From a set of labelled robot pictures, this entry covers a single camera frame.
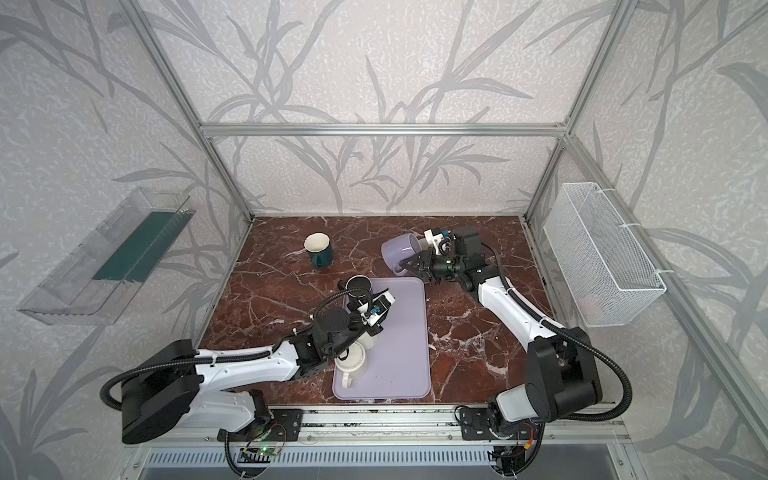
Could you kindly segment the lavender mug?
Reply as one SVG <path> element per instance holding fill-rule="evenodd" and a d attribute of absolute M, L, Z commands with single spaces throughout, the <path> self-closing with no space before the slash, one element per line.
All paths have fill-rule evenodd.
<path fill-rule="evenodd" d="M 387 240 L 381 246 L 383 261 L 396 276 L 406 275 L 407 271 L 400 263 L 421 251 L 419 239 L 413 233 L 405 233 Z"/>

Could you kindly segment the dark green mug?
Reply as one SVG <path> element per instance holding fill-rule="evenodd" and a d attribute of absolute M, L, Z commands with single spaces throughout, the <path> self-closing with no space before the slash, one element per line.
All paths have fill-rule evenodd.
<path fill-rule="evenodd" d="M 314 269 L 328 268 L 333 264 L 333 247 L 327 234 L 310 234 L 304 241 L 304 249 Z"/>

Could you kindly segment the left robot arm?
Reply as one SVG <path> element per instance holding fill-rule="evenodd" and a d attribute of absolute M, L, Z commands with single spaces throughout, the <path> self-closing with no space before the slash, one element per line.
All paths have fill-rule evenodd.
<path fill-rule="evenodd" d="M 257 383 L 293 382 L 325 371 L 364 335 L 375 336 L 394 304 L 388 290 L 346 288 L 323 299 L 301 329 L 272 345 L 239 350 L 168 344 L 149 360 L 107 380 L 101 402 L 120 412 L 121 438 L 134 445 L 176 428 L 215 428 L 249 439 L 274 423 Z"/>

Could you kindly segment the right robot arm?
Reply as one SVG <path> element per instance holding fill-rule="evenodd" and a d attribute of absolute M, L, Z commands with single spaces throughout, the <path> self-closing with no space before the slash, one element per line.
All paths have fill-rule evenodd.
<path fill-rule="evenodd" d="M 454 282 L 493 313 L 524 348 L 525 381 L 495 395 L 488 404 L 495 429 L 532 420 L 603 422 L 622 416 L 634 392 L 629 376 L 594 347 L 581 328 L 567 328 L 512 285 L 497 249 L 474 227 L 403 234 L 381 253 L 396 274 L 427 284 Z"/>

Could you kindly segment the cream round mug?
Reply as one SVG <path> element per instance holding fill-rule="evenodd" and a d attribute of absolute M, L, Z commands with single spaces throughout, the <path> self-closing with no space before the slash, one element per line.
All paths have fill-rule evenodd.
<path fill-rule="evenodd" d="M 367 360 L 367 350 L 359 342 L 354 342 L 344 354 L 334 360 L 340 374 L 342 388 L 351 388 L 365 375 L 368 367 Z"/>

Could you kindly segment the white faceted mug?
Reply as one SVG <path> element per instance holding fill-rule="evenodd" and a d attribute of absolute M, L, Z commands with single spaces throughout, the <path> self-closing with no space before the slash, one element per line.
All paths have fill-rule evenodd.
<path fill-rule="evenodd" d="M 363 331 L 355 340 L 356 343 L 359 343 L 366 351 L 371 350 L 375 343 L 376 338 L 374 336 L 371 336 L 367 331 Z"/>

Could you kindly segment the black enamel mug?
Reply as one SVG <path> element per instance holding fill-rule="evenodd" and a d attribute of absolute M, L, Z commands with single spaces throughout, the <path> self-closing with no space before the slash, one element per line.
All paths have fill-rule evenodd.
<path fill-rule="evenodd" d="M 350 277 L 344 284 L 350 299 L 364 300 L 372 295 L 372 282 L 365 275 Z"/>

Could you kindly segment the lavender plastic tray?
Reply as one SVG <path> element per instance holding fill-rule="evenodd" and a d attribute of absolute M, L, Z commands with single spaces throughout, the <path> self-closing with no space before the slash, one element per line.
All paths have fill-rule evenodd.
<path fill-rule="evenodd" d="M 367 351 L 367 371 L 351 388 L 341 387 L 334 370 L 332 390 L 344 401 L 422 399 L 431 391 L 426 301 L 415 278 L 373 278 L 375 293 L 388 289 L 395 303 Z"/>

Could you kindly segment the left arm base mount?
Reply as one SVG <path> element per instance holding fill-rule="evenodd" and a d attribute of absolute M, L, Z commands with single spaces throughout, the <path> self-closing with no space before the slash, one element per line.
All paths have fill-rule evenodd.
<path fill-rule="evenodd" d="M 243 429 L 231 433 L 220 429 L 216 439 L 224 442 L 228 435 L 230 442 L 296 442 L 299 438 L 304 411 L 302 409 L 279 408 L 271 411 L 271 418 L 257 418 Z"/>

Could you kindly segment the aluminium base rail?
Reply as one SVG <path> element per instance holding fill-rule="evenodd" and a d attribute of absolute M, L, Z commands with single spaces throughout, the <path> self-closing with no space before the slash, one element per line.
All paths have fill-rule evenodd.
<path fill-rule="evenodd" d="M 232 445 L 347 447 L 416 445 L 526 445 L 532 438 L 531 421 L 516 427 L 518 433 L 491 434 L 477 427 L 471 408 L 438 404 L 328 404 L 272 409 L 276 425 L 253 439 L 248 433 L 230 434 Z M 221 446 L 219 428 L 175 428 L 160 437 L 132 447 Z M 558 420 L 544 427 L 544 443 L 626 444 L 630 435 L 620 420 L 581 423 Z"/>

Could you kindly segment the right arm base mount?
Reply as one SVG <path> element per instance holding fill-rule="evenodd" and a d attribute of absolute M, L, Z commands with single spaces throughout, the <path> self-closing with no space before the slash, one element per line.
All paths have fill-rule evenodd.
<path fill-rule="evenodd" d="M 504 420 L 501 413 L 491 407 L 460 405 L 454 408 L 453 414 L 462 439 L 467 441 L 529 441 L 540 431 L 539 426 L 529 420 Z"/>

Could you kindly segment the aluminium cage frame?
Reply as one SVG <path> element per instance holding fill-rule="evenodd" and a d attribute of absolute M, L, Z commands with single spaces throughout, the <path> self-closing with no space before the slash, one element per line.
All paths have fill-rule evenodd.
<path fill-rule="evenodd" d="M 535 194 L 541 196 L 556 169 L 559 159 L 568 152 L 582 174 L 597 183 L 618 215 L 632 224 L 633 233 L 640 247 L 648 254 L 650 262 L 661 269 L 671 267 L 669 261 L 653 243 L 650 235 L 638 223 L 636 215 L 615 190 L 613 182 L 595 161 L 575 132 L 586 105 L 593 95 L 600 77 L 604 74 L 611 57 L 625 34 L 637 4 L 620 1 L 612 9 L 607 29 L 598 44 L 595 57 L 587 69 L 574 106 L 566 118 L 555 123 L 224 123 L 206 124 L 195 113 L 189 96 L 184 92 L 170 60 L 160 45 L 146 13 L 137 1 L 121 1 L 118 4 L 125 25 L 138 38 L 152 62 L 159 78 L 180 110 L 192 135 L 192 142 L 203 152 L 207 163 L 213 167 L 219 179 L 247 219 L 254 213 L 246 203 L 241 190 L 227 170 L 210 138 L 212 136 L 267 136 L 267 137 L 552 137 L 557 144 Z M 691 343 L 699 350 L 705 365 L 719 382 L 722 391 L 741 416 L 761 448 L 767 446 L 767 399 L 748 375 L 736 355 L 726 346 L 696 304 L 692 294 L 676 276 L 669 279 L 664 297 L 680 327 Z"/>

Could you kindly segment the clear acrylic wall shelf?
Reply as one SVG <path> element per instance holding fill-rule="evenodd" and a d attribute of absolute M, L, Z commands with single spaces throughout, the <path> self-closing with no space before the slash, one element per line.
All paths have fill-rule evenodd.
<path fill-rule="evenodd" d="M 195 213 L 188 194 L 135 188 L 18 311 L 50 326 L 114 324 Z"/>

